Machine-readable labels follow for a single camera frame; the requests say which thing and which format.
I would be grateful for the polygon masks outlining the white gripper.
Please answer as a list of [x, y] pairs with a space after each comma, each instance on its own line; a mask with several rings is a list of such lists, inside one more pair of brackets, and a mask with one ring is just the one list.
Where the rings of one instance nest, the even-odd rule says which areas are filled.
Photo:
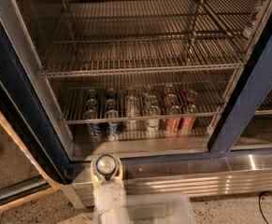
[[[108, 156], [107, 181], [122, 181], [122, 162], [117, 156]], [[106, 182], [96, 168], [96, 159], [91, 161], [91, 180], [95, 188], [94, 204], [100, 216], [118, 214], [127, 216], [127, 198], [123, 183]]]

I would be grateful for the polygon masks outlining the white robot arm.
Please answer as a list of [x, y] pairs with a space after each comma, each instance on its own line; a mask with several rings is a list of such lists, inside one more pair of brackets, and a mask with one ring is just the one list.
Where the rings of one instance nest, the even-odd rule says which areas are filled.
[[100, 224], [129, 224], [121, 160], [116, 155], [102, 155], [92, 160], [91, 180]]

